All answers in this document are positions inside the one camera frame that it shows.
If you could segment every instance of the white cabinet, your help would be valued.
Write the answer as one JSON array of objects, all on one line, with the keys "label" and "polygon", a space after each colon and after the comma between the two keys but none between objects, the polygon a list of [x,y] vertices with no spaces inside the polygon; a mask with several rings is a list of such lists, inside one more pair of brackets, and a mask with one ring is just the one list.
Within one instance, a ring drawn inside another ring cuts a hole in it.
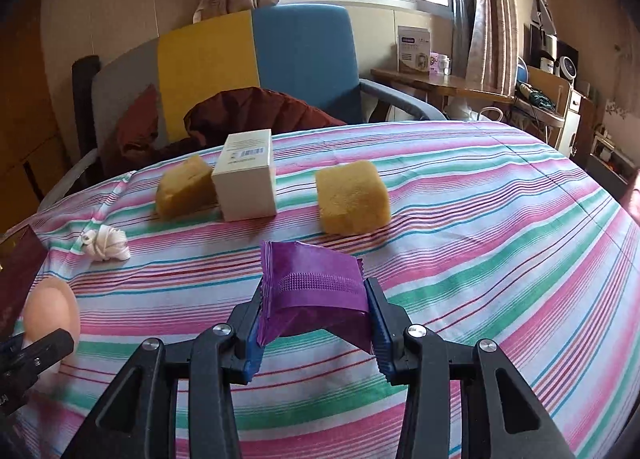
[{"label": "white cabinet", "polygon": [[580,112],[580,100],[582,99],[582,95],[577,90],[571,89],[571,96],[569,99],[568,109],[574,112]]},{"label": "white cabinet", "polygon": [[565,157],[571,156],[571,149],[574,146],[575,134],[578,132],[578,124],[580,123],[580,114],[567,110],[564,116],[564,127],[560,131],[558,136],[558,142],[556,142],[556,150]]}]

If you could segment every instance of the metal screw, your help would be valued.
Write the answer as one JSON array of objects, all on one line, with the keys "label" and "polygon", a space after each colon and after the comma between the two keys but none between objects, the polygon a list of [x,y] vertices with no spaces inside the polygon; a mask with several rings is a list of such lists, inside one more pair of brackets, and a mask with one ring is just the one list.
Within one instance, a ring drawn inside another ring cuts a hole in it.
[{"label": "metal screw", "polygon": [[486,353],[494,352],[498,346],[493,340],[480,340],[480,348]]},{"label": "metal screw", "polygon": [[414,338],[422,338],[427,334],[427,328],[420,324],[409,325],[406,331],[409,333],[409,336],[413,336]]},{"label": "metal screw", "polygon": [[142,342],[142,348],[146,351],[154,351],[160,346],[160,340],[158,338],[147,338]]},{"label": "metal screw", "polygon": [[217,334],[218,336],[226,336],[228,334],[231,334],[231,325],[217,324],[213,326],[212,331],[214,332],[214,334]]}]

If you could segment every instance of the white box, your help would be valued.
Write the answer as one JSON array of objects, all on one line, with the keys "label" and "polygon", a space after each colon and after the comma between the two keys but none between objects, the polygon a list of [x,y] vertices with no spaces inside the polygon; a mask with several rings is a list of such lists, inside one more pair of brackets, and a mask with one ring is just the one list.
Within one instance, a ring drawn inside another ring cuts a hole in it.
[{"label": "white box", "polygon": [[421,27],[398,26],[398,71],[428,73],[431,33]]},{"label": "white box", "polygon": [[277,213],[271,130],[230,134],[211,175],[225,220]]},{"label": "white box", "polygon": [[438,74],[440,72],[440,55],[438,53],[431,53],[429,60],[430,74]]}]

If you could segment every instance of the chair armrest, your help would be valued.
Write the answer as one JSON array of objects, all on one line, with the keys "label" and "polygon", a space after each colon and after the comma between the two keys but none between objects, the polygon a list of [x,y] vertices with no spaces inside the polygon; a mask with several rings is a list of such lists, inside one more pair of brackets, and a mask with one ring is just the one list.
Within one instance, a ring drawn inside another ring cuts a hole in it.
[{"label": "chair armrest", "polygon": [[392,89],[371,80],[360,79],[360,90],[366,92],[385,103],[396,106],[404,110],[415,119],[432,121],[445,121],[447,118],[433,105],[423,102],[418,98],[409,96],[400,90]]},{"label": "chair armrest", "polygon": [[98,149],[94,148],[87,152],[87,154],[56,183],[49,193],[45,195],[44,199],[40,202],[40,206],[38,206],[38,212],[46,210],[60,201],[84,171],[96,161],[98,161]]}]

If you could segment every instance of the egg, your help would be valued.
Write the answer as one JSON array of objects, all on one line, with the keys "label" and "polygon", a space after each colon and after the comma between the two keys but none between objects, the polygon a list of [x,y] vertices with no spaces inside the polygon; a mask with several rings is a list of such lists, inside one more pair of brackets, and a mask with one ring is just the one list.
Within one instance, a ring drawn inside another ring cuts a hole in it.
[{"label": "egg", "polygon": [[74,339],[74,351],[80,340],[80,311],[71,288],[55,277],[43,279],[27,298],[22,312],[27,340],[36,342],[56,329],[64,329]]}]

